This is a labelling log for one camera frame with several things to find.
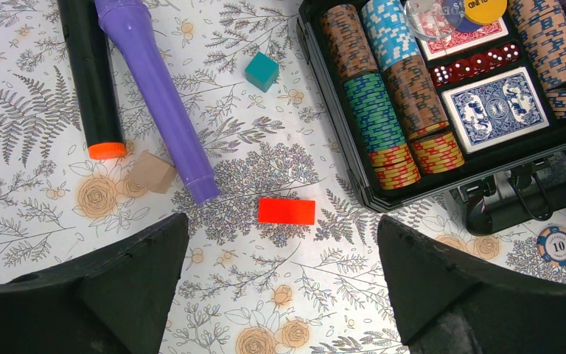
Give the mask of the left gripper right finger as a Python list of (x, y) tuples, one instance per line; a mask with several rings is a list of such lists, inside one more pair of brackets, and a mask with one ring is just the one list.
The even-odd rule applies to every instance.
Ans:
[(388, 216), (377, 243), (412, 353), (566, 353), (566, 284), (486, 262)]

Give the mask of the black poker chip case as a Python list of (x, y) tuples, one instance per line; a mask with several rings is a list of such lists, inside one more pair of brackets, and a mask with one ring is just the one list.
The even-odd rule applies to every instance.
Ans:
[[(409, 186), (387, 189), (371, 163), (377, 104), (368, 102), (365, 118), (349, 102), (345, 87), (360, 75), (343, 76), (335, 60), (342, 35), (326, 31), (327, 13), (346, 7), (377, 62), (368, 73), (387, 88), (396, 131), (422, 174)], [(298, 38), (362, 206), (391, 212), (450, 191), (477, 236), (566, 208), (566, 18), (557, 1), (510, 1), (507, 35), (437, 61), (416, 54), (410, 30), (403, 40), (389, 38), (387, 26), (405, 18), (375, 1), (304, 1), (299, 15)]]

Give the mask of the clear plastic disc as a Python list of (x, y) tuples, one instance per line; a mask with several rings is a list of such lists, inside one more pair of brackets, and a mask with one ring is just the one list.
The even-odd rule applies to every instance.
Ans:
[(422, 41), (439, 41), (453, 33), (441, 1), (405, 1), (403, 9), (411, 32)]

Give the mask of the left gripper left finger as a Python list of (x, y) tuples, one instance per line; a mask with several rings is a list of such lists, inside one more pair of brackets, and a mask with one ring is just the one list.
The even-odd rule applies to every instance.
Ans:
[(188, 242), (174, 214), (0, 284), (0, 353), (157, 353)]

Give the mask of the blue playing card deck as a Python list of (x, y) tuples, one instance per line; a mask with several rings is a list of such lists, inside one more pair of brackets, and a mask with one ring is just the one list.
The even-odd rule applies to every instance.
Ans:
[(549, 126), (524, 66), (441, 94), (467, 154)]

